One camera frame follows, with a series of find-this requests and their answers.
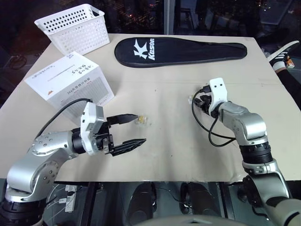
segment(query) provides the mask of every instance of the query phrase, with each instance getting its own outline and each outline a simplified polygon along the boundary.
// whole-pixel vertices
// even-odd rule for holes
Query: white box
[[[90,98],[99,106],[114,98],[99,65],[76,52],[55,61],[25,82],[57,110],[79,98]],[[63,113],[80,125],[85,105],[85,101],[78,102]]]

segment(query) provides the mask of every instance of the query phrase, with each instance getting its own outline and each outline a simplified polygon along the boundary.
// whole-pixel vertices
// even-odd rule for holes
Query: perforated basket
[[[73,51],[83,55],[110,42],[103,16],[104,12],[83,4],[34,23],[64,55]]]

